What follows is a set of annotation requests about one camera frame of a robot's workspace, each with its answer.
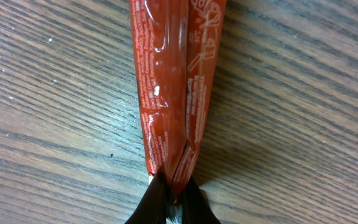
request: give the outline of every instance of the red wrapper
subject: red wrapper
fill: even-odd
[[[147,171],[173,198],[196,164],[226,0],[130,0]]]

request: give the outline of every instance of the wood grain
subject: wood grain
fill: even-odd
[[[136,208],[130,31],[126,0],[0,0],[0,223]],[[211,99],[194,176],[222,223],[358,223],[358,1],[228,0]]]

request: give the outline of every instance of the brown wood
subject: brown wood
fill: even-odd
[[[0,0],[0,223],[123,223],[136,208],[129,24],[126,0]],[[358,1],[229,0],[223,29],[194,173],[213,212],[358,223]]]

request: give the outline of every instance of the candy wrapper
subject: candy wrapper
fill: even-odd
[[[226,0],[129,0],[150,176],[180,204],[206,122]]]

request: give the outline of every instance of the crease in wrapper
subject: crease in wrapper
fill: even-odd
[[[145,158],[175,203],[204,131],[226,0],[130,0]]]

